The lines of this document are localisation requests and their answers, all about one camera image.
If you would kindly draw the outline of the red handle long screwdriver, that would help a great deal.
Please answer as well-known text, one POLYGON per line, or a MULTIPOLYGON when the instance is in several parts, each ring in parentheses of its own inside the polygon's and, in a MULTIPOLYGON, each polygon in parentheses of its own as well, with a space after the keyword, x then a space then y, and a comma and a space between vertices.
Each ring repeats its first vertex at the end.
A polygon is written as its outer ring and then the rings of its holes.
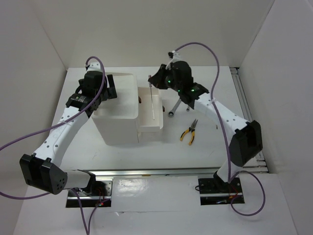
POLYGON ((151 97, 151 106, 152 106, 152 115, 153 115, 153 120, 155 120, 155 113, 154 113, 154 104, 153 104, 153 95, 152 95, 152 84, 149 82, 149 89, 150 89, 150 97, 151 97))

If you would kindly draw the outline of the white bottom drawer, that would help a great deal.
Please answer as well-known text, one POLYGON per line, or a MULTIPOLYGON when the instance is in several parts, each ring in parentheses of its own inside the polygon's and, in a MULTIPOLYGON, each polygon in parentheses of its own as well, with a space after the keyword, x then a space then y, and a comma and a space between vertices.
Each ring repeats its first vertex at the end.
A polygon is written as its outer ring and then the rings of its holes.
POLYGON ((141 140, 142 140, 142 134, 141 134, 141 132, 138 132, 138 134, 137 134, 137 139, 138 139, 138 142, 141 142, 141 140))

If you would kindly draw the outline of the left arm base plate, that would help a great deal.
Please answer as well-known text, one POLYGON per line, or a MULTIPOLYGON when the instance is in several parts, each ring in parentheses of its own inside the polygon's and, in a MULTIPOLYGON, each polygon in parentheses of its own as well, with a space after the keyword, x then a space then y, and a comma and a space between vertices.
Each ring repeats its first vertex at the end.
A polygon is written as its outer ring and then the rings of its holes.
POLYGON ((75 180, 70 178, 65 188, 68 189, 66 208, 79 208, 76 194, 71 191, 73 188, 79 195, 83 208, 93 208, 100 204, 101 208, 111 207, 112 204, 113 177, 96 176, 92 184, 88 181, 75 180))

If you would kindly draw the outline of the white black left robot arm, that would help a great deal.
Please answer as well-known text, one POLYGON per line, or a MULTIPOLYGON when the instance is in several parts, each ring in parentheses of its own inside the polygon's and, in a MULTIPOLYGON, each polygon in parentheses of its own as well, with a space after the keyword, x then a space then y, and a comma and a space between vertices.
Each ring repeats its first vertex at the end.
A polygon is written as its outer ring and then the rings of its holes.
POLYGON ((44 143, 31 155, 23 155, 20 166, 25 182, 51 194, 79 188, 92 195, 100 184, 86 170, 60 169, 66 150, 81 127, 92 120, 107 145, 139 143, 143 134, 163 128, 162 100, 155 88, 139 87, 132 73, 102 73, 93 62, 44 143))

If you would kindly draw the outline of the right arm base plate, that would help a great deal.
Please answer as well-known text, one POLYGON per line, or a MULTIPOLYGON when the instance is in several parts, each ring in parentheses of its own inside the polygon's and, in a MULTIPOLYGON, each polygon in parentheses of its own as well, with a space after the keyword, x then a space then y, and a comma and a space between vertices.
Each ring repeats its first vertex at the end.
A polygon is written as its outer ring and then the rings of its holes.
POLYGON ((214 178, 199 178, 195 190, 200 194, 201 206, 226 205, 232 200, 234 204, 245 203, 239 178, 232 180, 231 184, 218 184, 214 178))

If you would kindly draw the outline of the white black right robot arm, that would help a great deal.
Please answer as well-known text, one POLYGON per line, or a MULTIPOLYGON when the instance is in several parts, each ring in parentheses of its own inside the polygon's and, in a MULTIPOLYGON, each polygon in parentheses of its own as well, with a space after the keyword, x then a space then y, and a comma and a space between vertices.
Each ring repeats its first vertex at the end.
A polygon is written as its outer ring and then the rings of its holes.
POLYGON ((212 93, 194 82, 190 66, 184 61, 169 63, 165 85, 178 92, 180 100, 213 120, 226 141, 226 161, 213 175, 213 186, 226 192, 235 174, 263 149, 261 125, 241 118, 214 98, 212 93))

